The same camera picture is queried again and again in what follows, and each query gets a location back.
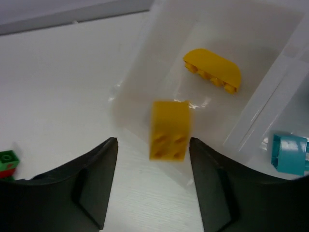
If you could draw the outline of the burger printed lego stack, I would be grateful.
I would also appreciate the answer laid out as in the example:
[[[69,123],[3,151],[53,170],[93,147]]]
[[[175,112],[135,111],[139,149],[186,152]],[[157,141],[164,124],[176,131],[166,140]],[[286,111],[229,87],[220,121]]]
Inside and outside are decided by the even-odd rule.
[[[209,80],[217,87],[234,94],[241,85],[241,72],[237,64],[209,50],[199,48],[188,52],[183,57],[188,71]]]

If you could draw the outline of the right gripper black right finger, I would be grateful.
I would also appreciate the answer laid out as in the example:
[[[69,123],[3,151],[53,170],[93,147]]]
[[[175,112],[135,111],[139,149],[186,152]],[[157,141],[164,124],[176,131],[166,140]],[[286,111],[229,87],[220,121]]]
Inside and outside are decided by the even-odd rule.
[[[309,178],[273,177],[191,138],[189,153],[206,232],[306,232]]]

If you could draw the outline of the yellow rounded lego brick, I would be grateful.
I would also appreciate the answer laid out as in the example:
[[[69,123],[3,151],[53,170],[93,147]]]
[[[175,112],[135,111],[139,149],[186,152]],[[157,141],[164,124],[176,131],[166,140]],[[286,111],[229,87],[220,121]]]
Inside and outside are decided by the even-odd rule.
[[[184,161],[191,138],[189,101],[155,101],[152,104],[149,159]]]

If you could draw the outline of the teal green printed lego brick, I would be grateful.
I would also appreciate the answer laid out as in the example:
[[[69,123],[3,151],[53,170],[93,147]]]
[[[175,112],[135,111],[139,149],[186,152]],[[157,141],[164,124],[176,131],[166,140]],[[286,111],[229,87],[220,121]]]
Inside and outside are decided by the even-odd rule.
[[[303,176],[309,170],[309,140],[292,134],[275,133],[271,164],[280,173]]]

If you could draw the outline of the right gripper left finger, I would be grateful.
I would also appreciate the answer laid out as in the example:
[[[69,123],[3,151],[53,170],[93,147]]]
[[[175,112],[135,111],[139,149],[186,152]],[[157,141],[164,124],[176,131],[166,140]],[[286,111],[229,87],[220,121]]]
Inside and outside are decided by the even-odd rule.
[[[3,232],[98,232],[103,229],[118,154],[111,137],[30,180],[1,180]]]

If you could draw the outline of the clear four-compartment tray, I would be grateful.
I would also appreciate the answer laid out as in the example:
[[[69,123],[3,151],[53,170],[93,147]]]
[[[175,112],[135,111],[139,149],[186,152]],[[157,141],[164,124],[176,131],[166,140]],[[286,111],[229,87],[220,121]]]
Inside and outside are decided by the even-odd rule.
[[[306,0],[156,0],[111,96],[121,136],[149,155],[155,101],[189,102],[192,133],[220,153],[284,179],[273,131],[309,133]]]

